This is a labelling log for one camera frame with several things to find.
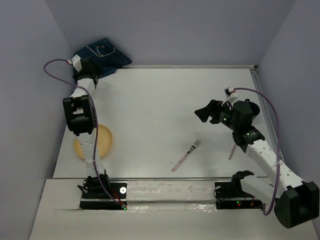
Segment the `navy whale placemat cloth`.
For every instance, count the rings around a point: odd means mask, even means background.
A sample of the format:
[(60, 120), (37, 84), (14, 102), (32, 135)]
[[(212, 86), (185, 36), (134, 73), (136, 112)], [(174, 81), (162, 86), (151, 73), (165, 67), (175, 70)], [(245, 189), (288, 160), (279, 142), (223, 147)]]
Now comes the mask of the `navy whale placemat cloth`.
[(118, 69), (132, 63), (132, 60), (118, 50), (108, 38), (102, 38), (87, 44), (73, 55), (78, 55), (81, 58), (92, 58), (94, 63), (103, 70), (99, 78), (112, 75)]

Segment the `fork with pink handle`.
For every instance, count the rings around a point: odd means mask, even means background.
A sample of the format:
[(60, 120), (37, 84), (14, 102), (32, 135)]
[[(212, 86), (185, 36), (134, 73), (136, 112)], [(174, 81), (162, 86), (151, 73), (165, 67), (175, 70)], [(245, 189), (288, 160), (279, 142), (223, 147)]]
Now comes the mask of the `fork with pink handle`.
[(172, 172), (175, 172), (180, 165), (187, 159), (187, 157), (201, 144), (202, 140), (197, 139), (190, 147), (190, 149), (184, 154), (184, 156), (175, 164), (175, 166), (171, 169)]

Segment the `knife with pink handle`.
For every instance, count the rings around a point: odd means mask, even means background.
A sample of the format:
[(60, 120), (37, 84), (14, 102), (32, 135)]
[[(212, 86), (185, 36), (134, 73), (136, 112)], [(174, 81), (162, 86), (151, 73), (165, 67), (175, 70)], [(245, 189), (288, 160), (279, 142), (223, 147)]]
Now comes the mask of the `knife with pink handle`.
[(228, 157), (229, 160), (232, 159), (232, 157), (233, 157), (233, 155), (234, 155), (234, 152), (235, 152), (235, 150), (236, 150), (236, 147), (237, 147), (237, 145), (234, 144), (233, 147), (232, 147), (232, 149), (231, 149), (231, 151), (230, 151), (229, 157)]

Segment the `dark blue mug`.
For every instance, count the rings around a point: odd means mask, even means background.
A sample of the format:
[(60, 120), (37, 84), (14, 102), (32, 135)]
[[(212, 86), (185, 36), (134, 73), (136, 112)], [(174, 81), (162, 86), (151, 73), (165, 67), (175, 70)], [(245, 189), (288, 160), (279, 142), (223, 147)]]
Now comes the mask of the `dark blue mug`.
[(250, 105), (250, 108), (252, 110), (252, 119), (254, 120), (260, 114), (261, 109), (256, 103), (250, 101), (248, 98), (245, 99), (245, 102)]

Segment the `yellow round plate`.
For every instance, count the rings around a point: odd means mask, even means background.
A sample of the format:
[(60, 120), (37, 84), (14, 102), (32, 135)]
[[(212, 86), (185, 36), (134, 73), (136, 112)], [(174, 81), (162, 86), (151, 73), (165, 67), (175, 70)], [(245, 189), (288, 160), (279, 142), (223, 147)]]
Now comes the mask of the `yellow round plate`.
[[(81, 144), (77, 138), (74, 139), (74, 150), (76, 155), (85, 160), (84, 153), (81, 147)], [(113, 135), (110, 129), (102, 124), (98, 125), (98, 141), (97, 149), (99, 152), (100, 158), (105, 157), (113, 146)]]

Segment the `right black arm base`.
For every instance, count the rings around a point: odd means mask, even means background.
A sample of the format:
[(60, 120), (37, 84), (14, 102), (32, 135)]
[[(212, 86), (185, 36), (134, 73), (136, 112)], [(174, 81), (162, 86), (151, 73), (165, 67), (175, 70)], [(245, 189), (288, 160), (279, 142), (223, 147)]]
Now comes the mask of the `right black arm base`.
[(243, 191), (236, 192), (232, 183), (227, 181), (216, 182), (213, 196), (216, 199), (217, 210), (242, 210), (263, 208), (262, 202), (254, 196)]

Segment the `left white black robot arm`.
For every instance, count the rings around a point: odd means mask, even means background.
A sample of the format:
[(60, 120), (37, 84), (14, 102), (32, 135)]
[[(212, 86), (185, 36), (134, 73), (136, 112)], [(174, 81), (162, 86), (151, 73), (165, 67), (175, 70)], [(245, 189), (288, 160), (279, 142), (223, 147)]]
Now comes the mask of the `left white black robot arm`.
[(99, 125), (91, 94), (96, 90), (101, 68), (92, 58), (75, 55), (67, 62), (76, 70), (73, 78), (76, 87), (71, 96), (62, 100), (68, 129), (80, 144), (86, 165), (87, 178), (78, 188), (86, 198), (104, 198), (110, 194), (111, 185), (98, 150)]

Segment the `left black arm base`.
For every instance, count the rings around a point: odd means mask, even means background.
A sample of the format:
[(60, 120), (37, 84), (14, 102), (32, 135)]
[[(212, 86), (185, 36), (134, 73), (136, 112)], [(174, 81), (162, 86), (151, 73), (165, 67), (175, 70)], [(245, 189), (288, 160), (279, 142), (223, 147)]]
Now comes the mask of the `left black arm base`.
[(126, 181), (112, 181), (109, 195), (103, 189), (98, 189), (97, 192), (89, 191), (88, 187), (78, 185), (81, 191), (79, 208), (82, 210), (120, 210), (125, 211), (127, 207), (128, 183)]

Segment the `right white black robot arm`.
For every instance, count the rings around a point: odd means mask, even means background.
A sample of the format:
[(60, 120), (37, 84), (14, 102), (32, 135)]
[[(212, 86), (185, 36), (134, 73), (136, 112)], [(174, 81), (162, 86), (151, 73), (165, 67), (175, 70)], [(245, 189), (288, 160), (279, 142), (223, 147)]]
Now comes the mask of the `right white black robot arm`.
[(235, 144), (259, 166), (270, 180), (267, 184), (252, 172), (233, 175), (230, 190), (235, 196), (244, 193), (261, 201), (264, 212), (273, 211), (278, 221), (287, 229), (320, 215), (320, 189), (313, 181), (306, 182), (296, 175), (271, 149), (262, 133), (253, 126), (257, 105), (249, 100), (233, 104), (211, 100), (195, 115), (203, 122), (223, 124), (232, 130)]

